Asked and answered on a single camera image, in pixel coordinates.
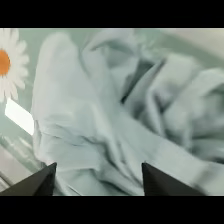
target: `cloth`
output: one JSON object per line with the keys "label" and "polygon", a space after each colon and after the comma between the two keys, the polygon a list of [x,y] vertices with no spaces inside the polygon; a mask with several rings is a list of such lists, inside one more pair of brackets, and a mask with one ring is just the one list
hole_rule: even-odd
{"label": "cloth", "polygon": [[104,29],[83,49],[43,43],[33,89],[36,157],[57,162],[63,195],[144,195],[147,162],[224,195],[224,74],[192,57],[155,58],[133,29]]}

